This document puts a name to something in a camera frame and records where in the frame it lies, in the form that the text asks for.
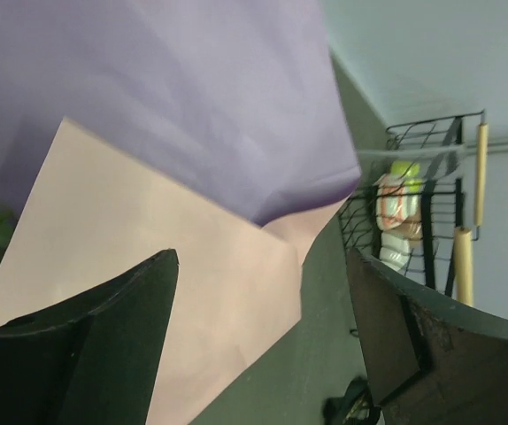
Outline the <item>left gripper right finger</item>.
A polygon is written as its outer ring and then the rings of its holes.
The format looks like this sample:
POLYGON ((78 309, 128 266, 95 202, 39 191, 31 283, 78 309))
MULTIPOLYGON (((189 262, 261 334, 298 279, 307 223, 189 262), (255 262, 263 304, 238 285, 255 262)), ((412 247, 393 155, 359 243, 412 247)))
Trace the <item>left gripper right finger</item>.
POLYGON ((350 298, 387 424, 508 424, 508 320, 351 249, 350 298))

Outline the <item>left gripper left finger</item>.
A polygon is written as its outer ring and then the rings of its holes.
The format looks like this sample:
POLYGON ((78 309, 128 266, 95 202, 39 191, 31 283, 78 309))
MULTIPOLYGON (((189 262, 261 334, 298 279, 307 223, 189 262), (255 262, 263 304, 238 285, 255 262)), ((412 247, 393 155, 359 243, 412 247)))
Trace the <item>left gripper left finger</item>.
POLYGON ((0 327, 0 424, 143 424, 179 274, 160 251, 0 327))

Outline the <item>black ribbon gold lettering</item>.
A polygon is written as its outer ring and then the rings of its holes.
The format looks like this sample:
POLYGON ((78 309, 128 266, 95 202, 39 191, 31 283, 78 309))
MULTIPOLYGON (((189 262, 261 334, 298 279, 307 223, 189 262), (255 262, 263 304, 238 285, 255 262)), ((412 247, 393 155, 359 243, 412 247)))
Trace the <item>black ribbon gold lettering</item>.
POLYGON ((357 376, 341 397, 327 398, 322 408, 325 425, 377 424, 381 409, 373 403, 365 377, 357 376))

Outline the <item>pink wrapping paper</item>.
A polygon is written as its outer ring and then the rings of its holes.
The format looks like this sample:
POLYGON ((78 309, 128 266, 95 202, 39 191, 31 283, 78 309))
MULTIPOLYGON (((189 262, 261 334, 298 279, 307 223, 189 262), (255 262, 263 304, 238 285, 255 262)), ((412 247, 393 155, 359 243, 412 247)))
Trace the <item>pink wrapping paper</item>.
POLYGON ((174 250, 143 424, 192 422, 300 321, 360 176, 317 1, 0 1, 0 327, 174 250))

